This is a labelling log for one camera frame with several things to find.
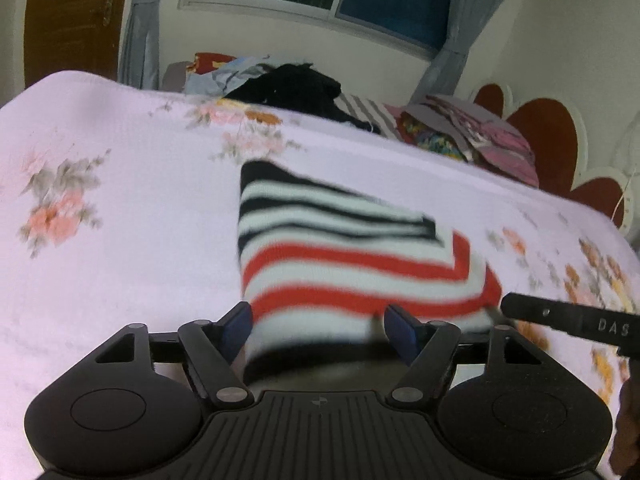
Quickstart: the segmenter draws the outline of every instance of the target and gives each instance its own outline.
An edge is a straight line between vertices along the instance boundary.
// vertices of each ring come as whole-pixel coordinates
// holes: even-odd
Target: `striped bedding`
[[[249,359],[291,347],[300,354],[310,344],[324,344],[325,358],[335,355],[331,344],[343,356],[357,353],[380,339],[391,303],[421,319],[486,330],[484,307],[500,299],[494,272],[459,232],[270,162],[242,167],[238,249],[254,311]],[[244,378],[251,380],[247,371]]]
[[[343,93],[336,98],[335,104],[350,116],[376,124],[384,137],[402,140],[400,133],[396,129],[396,118],[389,113],[389,110],[382,103]]]

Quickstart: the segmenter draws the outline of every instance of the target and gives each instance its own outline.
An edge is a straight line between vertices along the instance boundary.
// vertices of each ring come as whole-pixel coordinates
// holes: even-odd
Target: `red stripe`
[[[464,316],[481,310],[486,306],[496,306],[500,301],[501,290],[495,275],[486,268],[482,293],[461,301],[445,303],[441,301],[407,301],[387,296],[369,296],[356,292],[347,292],[334,288],[316,286],[284,286],[255,298],[251,301],[254,319],[270,314],[282,308],[309,305],[332,306],[356,314],[381,315],[390,303],[399,304],[417,317]]]
[[[276,243],[258,251],[246,264],[242,273],[242,290],[246,289],[249,282],[263,268],[283,260],[312,260],[314,262],[365,267],[423,280],[466,281],[469,276],[471,252],[469,242],[465,237],[454,232],[452,249],[453,267],[444,263],[421,263],[398,256],[387,256],[367,251],[334,249],[299,243]]]

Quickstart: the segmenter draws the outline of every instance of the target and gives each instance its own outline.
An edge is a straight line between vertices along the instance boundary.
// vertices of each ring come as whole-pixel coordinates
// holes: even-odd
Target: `brown wooden door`
[[[60,70],[116,79],[123,7],[124,0],[27,0],[26,85]]]

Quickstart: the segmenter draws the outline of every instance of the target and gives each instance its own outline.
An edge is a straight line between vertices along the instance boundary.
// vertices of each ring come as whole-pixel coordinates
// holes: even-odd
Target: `window frame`
[[[357,18],[340,17],[338,9],[342,0],[333,0],[331,9],[319,9],[285,0],[180,0],[178,8],[196,9],[238,14],[267,16],[281,20],[310,23],[331,30],[366,37],[371,41],[404,51],[413,56],[431,60],[438,51],[426,44],[407,38],[373,23],[363,22]]]

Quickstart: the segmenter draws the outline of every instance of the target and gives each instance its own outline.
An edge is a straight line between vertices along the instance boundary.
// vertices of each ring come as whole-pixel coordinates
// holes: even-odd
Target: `bed sheet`
[[[576,203],[310,116],[52,75],[0,109],[0,479],[36,478],[22,418],[131,322],[218,319],[241,299],[239,171],[270,158],[465,234],[503,291],[634,310],[640,263]],[[612,349],[529,328],[618,410]],[[609,478],[606,464],[601,472]]]

